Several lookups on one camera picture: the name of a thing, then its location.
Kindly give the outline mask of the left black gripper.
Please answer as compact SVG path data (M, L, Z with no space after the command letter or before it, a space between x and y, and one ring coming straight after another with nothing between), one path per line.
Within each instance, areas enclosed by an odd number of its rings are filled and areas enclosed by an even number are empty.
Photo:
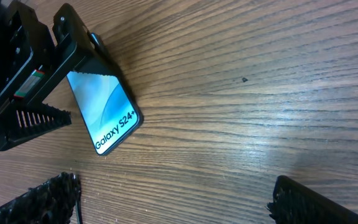
M70 112L43 103L69 72L119 77L122 71L65 3L52 30L21 1L0 1L0 151L71 124Z

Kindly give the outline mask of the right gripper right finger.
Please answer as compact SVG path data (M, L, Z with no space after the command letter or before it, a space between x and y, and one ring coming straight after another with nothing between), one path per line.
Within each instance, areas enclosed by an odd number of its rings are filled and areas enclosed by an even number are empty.
M280 175L267 204L276 224L358 224L358 214Z

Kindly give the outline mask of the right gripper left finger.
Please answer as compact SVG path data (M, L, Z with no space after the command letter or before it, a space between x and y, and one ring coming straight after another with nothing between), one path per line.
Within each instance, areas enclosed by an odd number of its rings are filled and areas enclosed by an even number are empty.
M81 223L81 183L78 175L62 172L0 206L0 223Z

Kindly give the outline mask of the Samsung Galaxy smartphone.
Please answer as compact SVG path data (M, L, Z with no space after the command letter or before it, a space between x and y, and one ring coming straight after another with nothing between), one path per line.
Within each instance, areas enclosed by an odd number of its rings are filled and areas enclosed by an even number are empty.
M144 117L102 40L95 33L88 38L96 55L69 72L67 80L94 150L106 156L139 128Z

